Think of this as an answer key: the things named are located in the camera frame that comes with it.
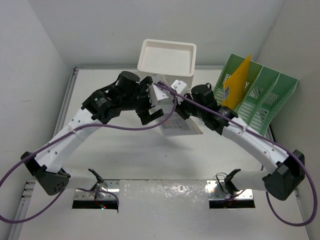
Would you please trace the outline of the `clear zip document pouch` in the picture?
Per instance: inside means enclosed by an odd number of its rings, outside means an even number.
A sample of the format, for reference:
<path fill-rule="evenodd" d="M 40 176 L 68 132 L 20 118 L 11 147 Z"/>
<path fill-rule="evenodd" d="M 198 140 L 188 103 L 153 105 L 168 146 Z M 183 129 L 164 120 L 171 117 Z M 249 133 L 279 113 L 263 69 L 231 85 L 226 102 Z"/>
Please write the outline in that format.
<path fill-rule="evenodd" d="M 203 134 L 193 120 L 183 120 L 179 116 L 171 117 L 159 127 L 165 137 L 193 136 Z"/>

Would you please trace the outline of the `yellow clip file folder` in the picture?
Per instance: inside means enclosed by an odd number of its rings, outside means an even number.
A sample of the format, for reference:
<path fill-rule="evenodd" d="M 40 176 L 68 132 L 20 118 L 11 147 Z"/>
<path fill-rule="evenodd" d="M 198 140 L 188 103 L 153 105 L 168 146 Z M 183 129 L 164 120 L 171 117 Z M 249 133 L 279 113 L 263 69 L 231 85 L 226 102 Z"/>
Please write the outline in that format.
<path fill-rule="evenodd" d="M 233 111 L 244 98 L 251 57 L 251 54 L 248 55 L 223 84 L 222 105 Z"/>

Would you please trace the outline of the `white drawer cabinet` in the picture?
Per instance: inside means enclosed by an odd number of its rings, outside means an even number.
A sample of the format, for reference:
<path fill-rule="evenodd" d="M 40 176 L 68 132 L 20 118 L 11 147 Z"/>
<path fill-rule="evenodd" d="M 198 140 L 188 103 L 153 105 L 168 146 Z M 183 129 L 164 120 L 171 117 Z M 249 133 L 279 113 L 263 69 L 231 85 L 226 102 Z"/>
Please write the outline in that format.
<path fill-rule="evenodd" d="M 172 84 L 183 81 L 190 89 L 195 74 L 197 46 L 193 43 L 145 39 L 137 70 L 145 75 L 164 75 Z"/>

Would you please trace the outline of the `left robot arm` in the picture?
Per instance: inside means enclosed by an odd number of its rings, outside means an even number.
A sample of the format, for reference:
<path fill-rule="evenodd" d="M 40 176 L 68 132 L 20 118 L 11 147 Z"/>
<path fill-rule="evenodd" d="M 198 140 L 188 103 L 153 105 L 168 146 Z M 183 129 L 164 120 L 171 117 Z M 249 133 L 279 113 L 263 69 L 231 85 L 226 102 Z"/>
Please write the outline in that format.
<path fill-rule="evenodd" d="M 49 196 L 62 192 L 73 174 L 63 169 L 72 153 L 101 125 L 106 125 L 123 111 L 135 111 L 142 125 L 163 116 L 162 110 L 149 110 L 170 96 L 153 83 L 150 76 L 140 79 L 122 71 L 115 82 L 95 90 L 81 105 L 69 123 L 39 152 L 25 152 L 20 158 Z"/>

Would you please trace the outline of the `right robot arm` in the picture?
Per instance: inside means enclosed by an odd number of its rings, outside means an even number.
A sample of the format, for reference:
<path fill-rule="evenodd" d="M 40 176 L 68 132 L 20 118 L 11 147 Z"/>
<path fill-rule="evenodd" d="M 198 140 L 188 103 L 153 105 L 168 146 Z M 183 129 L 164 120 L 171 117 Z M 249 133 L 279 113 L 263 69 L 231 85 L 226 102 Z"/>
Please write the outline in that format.
<path fill-rule="evenodd" d="M 243 189 L 266 191 L 284 201 L 304 180 L 305 156 L 298 150 L 289 155 L 285 150 L 262 139 L 227 106 L 217 103 L 208 84 L 200 84 L 184 95 L 176 112 L 184 119 L 199 118 L 204 125 L 233 141 L 264 166 L 264 172 L 234 169 L 223 180 L 224 189 L 233 194 Z"/>

